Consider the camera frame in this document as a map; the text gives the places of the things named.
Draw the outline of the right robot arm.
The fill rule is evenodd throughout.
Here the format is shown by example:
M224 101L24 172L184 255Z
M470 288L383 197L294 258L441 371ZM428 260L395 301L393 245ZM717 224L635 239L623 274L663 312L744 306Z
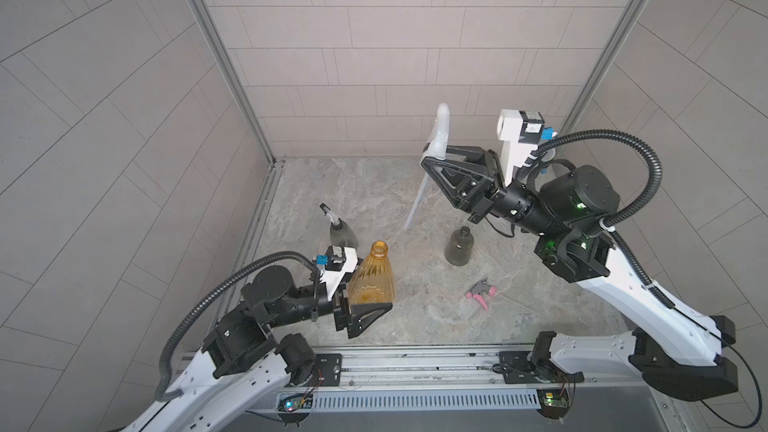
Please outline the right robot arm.
M655 390L694 402L735 393L738 368L723 350L736 341L727 317L706 316L653 280L617 231L602 228L619 196L597 168L564 161L567 174L541 188L533 178L505 185L500 161L479 147L427 152L421 165L473 223L494 216L535 234L535 254L568 283L619 310L635 329L612 336L538 335L529 361L544 375L589 372L639 376ZM596 227L598 234L589 234Z

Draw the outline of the clear spray nozzle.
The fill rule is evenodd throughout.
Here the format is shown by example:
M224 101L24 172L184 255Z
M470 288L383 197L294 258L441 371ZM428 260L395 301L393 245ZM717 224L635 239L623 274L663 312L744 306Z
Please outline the clear spray nozzle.
M449 140L449 132L450 132L450 109L446 103L441 103L438 106L433 128L430 132L426 149L422 154L421 161L424 161L426 158L435 158L439 160L445 159L448 140ZM429 174L425 173L422 179L421 185L419 187L418 193L416 195L416 198L413 202L412 208L409 212L409 215L403 227L404 230L408 230L412 223L414 215L419 207L422 196L425 192L428 179L429 179Z

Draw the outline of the black white spray nozzle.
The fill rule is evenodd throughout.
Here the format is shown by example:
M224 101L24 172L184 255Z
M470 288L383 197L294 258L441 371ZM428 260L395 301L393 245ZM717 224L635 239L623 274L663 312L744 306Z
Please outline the black white spray nozzle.
M338 227L340 224L340 218L331 210L329 206L327 206L325 203L320 204L320 209L324 213L324 215L329 219L331 225L333 227Z

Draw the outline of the orange plastic bottle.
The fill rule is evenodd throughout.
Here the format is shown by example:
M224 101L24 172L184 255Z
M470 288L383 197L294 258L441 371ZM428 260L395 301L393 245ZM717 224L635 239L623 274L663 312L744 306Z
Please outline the orange plastic bottle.
M368 256L348 283L347 298L351 305L392 303L395 301L394 273L384 241L372 244Z

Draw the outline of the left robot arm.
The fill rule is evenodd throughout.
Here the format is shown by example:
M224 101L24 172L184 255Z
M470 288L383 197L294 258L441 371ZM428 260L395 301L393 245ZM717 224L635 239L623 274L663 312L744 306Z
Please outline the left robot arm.
M330 282L333 274L337 285ZM170 361L181 338L214 300L247 276L254 279L242 288L241 302L219 320L187 368L174 373ZM387 264L347 261L334 272L320 271L293 252L259 259L217 286L172 333L161 354L155 401L127 428L219 431L284 386L291 390L278 399L274 414L297 423L317 409L320 388L340 384L343 357L316 353L300 334L276 339L274 329L328 315L337 330L356 338L392 309L394 298Z

